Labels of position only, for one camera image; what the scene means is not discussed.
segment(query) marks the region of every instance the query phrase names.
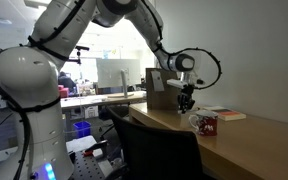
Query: robotic arm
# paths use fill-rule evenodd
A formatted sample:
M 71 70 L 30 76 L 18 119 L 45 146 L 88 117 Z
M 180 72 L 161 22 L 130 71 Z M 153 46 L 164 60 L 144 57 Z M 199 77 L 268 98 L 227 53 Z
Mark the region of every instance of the robotic arm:
M 69 179 L 74 166 L 65 146 L 56 74 L 89 22 L 112 27 L 123 17 L 141 33 L 163 69 L 182 72 L 181 80 L 169 84 L 182 89 L 183 113 L 193 106 L 197 68 L 190 52 L 204 51 L 218 66 L 219 61 L 198 48 L 168 53 L 161 43 L 163 22 L 149 1 L 52 0 L 27 45 L 0 50 L 0 94 L 14 112 L 19 142 L 18 151 L 0 165 L 0 179 L 47 179 L 49 167 L 52 177 Z

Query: ceiling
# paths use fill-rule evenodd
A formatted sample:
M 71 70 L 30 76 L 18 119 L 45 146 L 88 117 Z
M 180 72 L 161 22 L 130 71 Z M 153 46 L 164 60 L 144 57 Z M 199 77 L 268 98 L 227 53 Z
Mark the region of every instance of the ceiling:
M 0 18 L 12 21 L 11 25 L 0 23 L 0 27 L 25 28 L 26 35 L 30 35 L 34 23 L 42 11 L 27 7 L 24 0 L 0 0 Z M 78 45 L 93 46 L 103 49 L 109 48 L 146 48 L 146 43 L 133 25 L 127 20 L 121 20 L 113 28 L 103 28 L 90 23 Z

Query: computer monitor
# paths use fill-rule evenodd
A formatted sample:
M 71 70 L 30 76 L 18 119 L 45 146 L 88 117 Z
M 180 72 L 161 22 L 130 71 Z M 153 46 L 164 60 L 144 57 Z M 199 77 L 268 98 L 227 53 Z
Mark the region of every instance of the computer monitor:
M 141 83 L 139 59 L 96 59 L 96 66 L 99 88 L 123 87 L 123 93 L 110 97 L 131 96 L 127 86 Z

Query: red mug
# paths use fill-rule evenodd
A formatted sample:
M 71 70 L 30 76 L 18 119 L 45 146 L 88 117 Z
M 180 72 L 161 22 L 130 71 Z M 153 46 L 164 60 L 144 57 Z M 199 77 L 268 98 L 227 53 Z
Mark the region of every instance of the red mug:
M 190 115 L 189 121 L 201 136 L 216 136 L 217 135 L 217 117 L 213 111 L 199 110 L 196 115 Z

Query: chair backrest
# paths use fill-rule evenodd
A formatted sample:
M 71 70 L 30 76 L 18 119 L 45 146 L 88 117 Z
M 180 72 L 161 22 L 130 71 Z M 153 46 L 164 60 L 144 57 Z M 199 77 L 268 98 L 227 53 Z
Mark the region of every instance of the chair backrest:
M 197 139 L 188 131 L 172 131 L 137 125 L 108 107 L 121 141 L 132 180 L 203 179 Z

